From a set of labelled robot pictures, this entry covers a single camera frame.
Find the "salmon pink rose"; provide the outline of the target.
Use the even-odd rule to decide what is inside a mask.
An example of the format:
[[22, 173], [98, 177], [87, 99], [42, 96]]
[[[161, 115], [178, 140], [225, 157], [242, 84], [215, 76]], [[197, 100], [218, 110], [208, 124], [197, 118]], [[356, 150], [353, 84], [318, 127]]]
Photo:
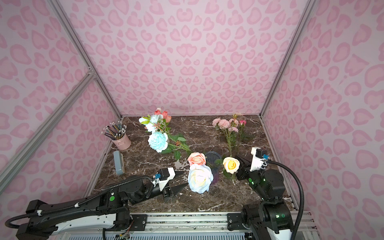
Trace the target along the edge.
[[198, 152], [191, 153], [190, 156], [188, 157], [188, 162], [190, 166], [192, 166], [193, 164], [196, 164], [199, 166], [205, 165], [206, 156], [203, 153], [198, 153]]

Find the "purple glass vase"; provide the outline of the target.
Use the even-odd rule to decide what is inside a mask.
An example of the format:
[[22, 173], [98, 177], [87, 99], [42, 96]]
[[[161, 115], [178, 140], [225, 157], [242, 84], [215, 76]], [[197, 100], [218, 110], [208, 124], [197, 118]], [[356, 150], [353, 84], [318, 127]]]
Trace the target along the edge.
[[219, 181], [219, 174], [221, 165], [216, 163], [216, 160], [220, 160], [222, 156], [214, 151], [209, 151], [205, 153], [206, 156], [206, 165], [211, 168], [213, 174], [213, 181], [211, 185], [215, 185]]

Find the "magenta rose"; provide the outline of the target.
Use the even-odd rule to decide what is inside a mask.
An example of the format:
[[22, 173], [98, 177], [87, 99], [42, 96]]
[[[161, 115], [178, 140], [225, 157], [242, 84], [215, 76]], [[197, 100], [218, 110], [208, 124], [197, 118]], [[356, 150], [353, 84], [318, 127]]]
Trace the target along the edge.
[[246, 127], [246, 120], [240, 120], [239, 121], [239, 142], [244, 143], [248, 141], [252, 136], [246, 133], [245, 127]]

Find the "light pink double peony stem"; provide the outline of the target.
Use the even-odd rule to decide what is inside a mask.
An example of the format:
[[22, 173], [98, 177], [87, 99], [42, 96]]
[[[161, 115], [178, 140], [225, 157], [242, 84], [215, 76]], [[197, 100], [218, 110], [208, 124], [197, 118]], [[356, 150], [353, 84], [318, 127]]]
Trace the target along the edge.
[[229, 120], [230, 127], [228, 128], [229, 133], [229, 146], [233, 150], [236, 146], [238, 134], [239, 134], [239, 121], [235, 118]]

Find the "small pink twin rose stem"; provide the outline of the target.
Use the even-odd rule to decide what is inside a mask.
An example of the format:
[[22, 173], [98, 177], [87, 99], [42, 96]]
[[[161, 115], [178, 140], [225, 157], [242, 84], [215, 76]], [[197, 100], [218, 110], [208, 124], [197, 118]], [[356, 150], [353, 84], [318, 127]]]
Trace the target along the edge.
[[230, 157], [233, 156], [233, 125], [230, 123], [229, 120], [226, 119], [221, 119], [221, 118], [215, 118], [212, 121], [212, 125], [216, 130], [220, 130], [227, 141], [228, 144], [228, 150], [229, 150], [229, 155]]

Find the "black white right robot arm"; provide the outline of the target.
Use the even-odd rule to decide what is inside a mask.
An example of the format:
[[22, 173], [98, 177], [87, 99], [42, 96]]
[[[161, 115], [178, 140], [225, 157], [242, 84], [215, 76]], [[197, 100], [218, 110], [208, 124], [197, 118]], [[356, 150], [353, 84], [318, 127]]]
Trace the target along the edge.
[[[304, 213], [305, 195], [298, 176], [287, 166], [270, 159], [261, 158], [261, 167], [251, 169], [251, 162], [239, 157], [240, 172], [238, 180], [248, 181], [249, 186], [259, 195], [257, 205], [244, 205], [239, 214], [227, 214], [229, 231], [250, 230], [252, 240], [294, 240]], [[283, 175], [268, 165], [276, 165], [286, 170], [296, 181], [299, 188], [300, 205], [294, 220], [287, 204], [283, 200], [286, 187]]]

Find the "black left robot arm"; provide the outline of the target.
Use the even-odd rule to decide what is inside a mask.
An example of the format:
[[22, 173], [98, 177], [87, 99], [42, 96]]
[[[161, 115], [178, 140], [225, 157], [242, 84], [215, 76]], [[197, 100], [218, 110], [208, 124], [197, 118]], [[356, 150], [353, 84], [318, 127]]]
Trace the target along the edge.
[[135, 220], [130, 206], [157, 196], [170, 200], [188, 185], [169, 185], [174, 177], [182, 174], [182, 171], [164, 168], [153, 177], [134, 175], [79, 200], [61, 204], [34, 200], [24, 215], [6, 220], [5, 226], [16, 229], [19, 240], [47, 240], [74, 229], [101, 228], [104, 232], [117, 232], [131, 230], [134, 225], [144, 227], [145, 220]]

